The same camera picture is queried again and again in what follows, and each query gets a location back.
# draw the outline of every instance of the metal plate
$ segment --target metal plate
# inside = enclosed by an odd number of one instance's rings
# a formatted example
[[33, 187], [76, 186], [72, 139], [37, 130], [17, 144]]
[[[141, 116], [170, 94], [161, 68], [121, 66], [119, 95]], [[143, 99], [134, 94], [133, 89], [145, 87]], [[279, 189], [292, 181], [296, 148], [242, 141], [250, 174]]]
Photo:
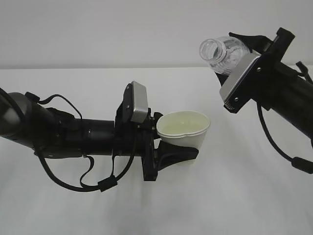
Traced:
[[147, 89], [136, 81], [132, 82], [132, 86], [134, 112], [131, 121], [143, 123], [149, 111]]
[[256, 63], [260, 56], [260, 54], [250, 53], [245, 55], [240, 60], [220, 89], [220, 95], [224, 103], [227, 103], [231, 95], [245, 78], [245, 75], [249, 72], [250, 68]]

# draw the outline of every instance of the robotic arm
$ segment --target robotic arm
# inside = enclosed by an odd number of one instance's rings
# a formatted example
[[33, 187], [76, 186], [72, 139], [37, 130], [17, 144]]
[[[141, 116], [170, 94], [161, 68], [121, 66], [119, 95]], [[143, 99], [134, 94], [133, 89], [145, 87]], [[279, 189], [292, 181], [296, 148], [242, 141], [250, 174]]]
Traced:
[[[27, 92], [7, 94], [0, 89], [0, 136], [25, 145], [35, 151], [48, 176], [58, 185], [79, 192], [105, 191], [117, 185], [130, 168], [135, 156], [142, 161], [143, 178], [155, 181], [158, 171], [172, 164], [195, 159], [198, 150], [180, 147], [160, 141], [155, 149], [154, 140], [160, 138], [156, 123], [162, 116], [148, 107], [146, 88], [132, 82], [126, 86], [123, 101], [113, 120], [83, 119], [80, 112], [63, 96], [53, 95], [46, 100]], [[55, 108], [41, 106], [53, 98], [63, 98], [71, 105], [80, 118]], [[125, 169], [115, 177], [114, 169], [109, 178], [88, 186], [83, 177], [92, 169], [93, 158], [89, 155], [130, 156]], [[82, 175], [82, 187], [64, 183], [53, 175], [45, 159], [87, 157], [89, 170]]]
[[281, 62], [295, 36], [280, 28], [271, 41], [265, 36], [243, 36], [229, 33], [241, 40], [251, 51], [245, 55], [229, 76], [216, 74], [224, 107], [237, 113], [250, 99], [257, 102], [261, 125], [271, 145], [292, 166], [306, 173], [313, 173], [313, 163], [284, 153], [271, 138], [266, 127], [262, 107], [273, 109], [313, 143], [313, 82], [308, 69], [298, 62], [301, 72]]

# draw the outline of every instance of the cup rim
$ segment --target cup rim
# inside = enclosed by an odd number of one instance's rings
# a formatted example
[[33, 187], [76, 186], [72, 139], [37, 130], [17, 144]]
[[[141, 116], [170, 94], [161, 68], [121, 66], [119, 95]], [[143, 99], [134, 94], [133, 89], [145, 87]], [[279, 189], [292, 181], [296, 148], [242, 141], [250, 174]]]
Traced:
[[[163, 134], [163, 133], [159, 132], [159, 130], [158, 130], [159, 122], [165, 116], [170, 115], [170, 114], [175, 114], [175, 113], [196, 113], [196, 114], [200, 114], [200, 115], [202, 115], [203, 117], [205, 117], [207, 119], [208, 124], [203, 129], [201, 129], [199, 131], [183, 133], [183, 134]], [[166, 137], [166, 138], [177, 139], [177, 138], [183, 138], [183, 137], [186, 137], [186, 136], [198, 136], [198, 135], [201, 135], [202, 133], [207, 131], [207, 129], [210, 127], [210, 125], [211, 125], [211, 119], [207, 115], [205, 115], [203, 113], [200, 113], [198, 111], [186, 110], [186, 111], [171, 112], [171, 113], [168, 113], [168, 114], [163, 115], [162, 117], [160, 117], [160, 119], [156, 123], [156, 131], [157, 131], [159, 136]]]

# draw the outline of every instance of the bottle opening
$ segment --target bottle opening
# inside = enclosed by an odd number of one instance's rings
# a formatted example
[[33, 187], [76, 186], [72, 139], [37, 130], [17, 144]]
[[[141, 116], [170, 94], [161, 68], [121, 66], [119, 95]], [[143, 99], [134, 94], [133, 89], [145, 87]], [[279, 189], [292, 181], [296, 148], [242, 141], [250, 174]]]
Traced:
[[200, 56], [203, 60], [214, 62], [223, 56], [223, 45], [215, 39], [207, 39], [200, 45]]

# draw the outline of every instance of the black robotic arm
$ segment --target black robotic arm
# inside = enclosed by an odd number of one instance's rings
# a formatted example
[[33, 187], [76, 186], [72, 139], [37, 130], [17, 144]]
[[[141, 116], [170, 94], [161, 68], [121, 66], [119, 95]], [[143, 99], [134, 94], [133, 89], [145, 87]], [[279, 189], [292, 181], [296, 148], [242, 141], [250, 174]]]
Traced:
[[[162, 114], [154, 113], [152, 116], [146, 88], [135, 81], [126, 86], [115, 121], [83, 119], [74, 105], [58, 94], [40, 100], [29, 92], [25, 95], [7, 94], [0, 89], [0, 95], [0, 136], [32, 148], [48, 176], [55, 183], [73, 191], [104, 191], [116, 186], [135, 156], [141, 157], [144, 180], [155, 181], [159, 170], [195, 159], [199, 152], [195, 148], [175, 146], [163, 141], [155, 149], [154, 140], [160, 138], [156, 123]], [[80, 118], [41, 106], [55, 97], [63, 98]], [[113, 169], [109, 178], [98, 182], [98, 185], [88, 186], [82, 183], [82, 179], [93, 167], [93, 158], [89, 155], [112, 155], [113, 162], [116, 156], [130, 156], [130, 159], [118, 176], [115, 177]], [[90, 168], [80, 179], [81, 188], [59, 180], [45, 161], [46, 158], [82, 156], [89, 158]]]

